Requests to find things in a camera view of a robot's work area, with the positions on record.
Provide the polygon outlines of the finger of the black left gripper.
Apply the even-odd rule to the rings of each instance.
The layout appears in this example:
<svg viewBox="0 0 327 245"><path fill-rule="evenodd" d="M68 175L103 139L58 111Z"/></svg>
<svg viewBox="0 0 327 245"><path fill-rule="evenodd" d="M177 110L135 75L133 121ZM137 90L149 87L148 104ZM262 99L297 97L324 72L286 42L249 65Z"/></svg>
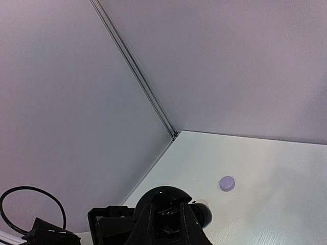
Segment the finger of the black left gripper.
<svg viewBox="0 0 327 245"><path fill-rule="evenodd" d="M180 204L179 242L182 245L212 245L189 204Z"/></svg>

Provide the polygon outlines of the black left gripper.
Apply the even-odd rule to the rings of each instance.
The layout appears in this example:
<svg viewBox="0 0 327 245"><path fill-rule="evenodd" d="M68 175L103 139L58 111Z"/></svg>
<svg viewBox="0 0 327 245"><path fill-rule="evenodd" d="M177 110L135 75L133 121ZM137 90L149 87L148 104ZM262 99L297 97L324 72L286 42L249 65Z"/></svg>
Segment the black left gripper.
<svg viewBox="0 0 327 245"><path fill-rule="evenodd" d="M93 244L155 244L153 205L143 208L136 224L133 222L134 211L127 206L92 208L87 217Z"/></svg>

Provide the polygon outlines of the black earbud charging case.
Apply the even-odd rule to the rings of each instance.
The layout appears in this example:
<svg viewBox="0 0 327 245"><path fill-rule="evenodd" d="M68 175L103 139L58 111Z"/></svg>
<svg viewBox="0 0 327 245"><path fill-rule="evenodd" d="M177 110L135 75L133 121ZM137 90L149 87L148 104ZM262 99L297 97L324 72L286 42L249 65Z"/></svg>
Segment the black earbud charging case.
<svg viewBox="0 0 327 245"><path fill-rule="evenodd" d="M133 221L136 222L144 207L152 204L156 229L160 232L173 234L179 232L180 205L188 204L202 228L207 227L212 219L212 212L207 204L192 201L185 191L173 186L159 186L147 191L136 204Z"/></svg>

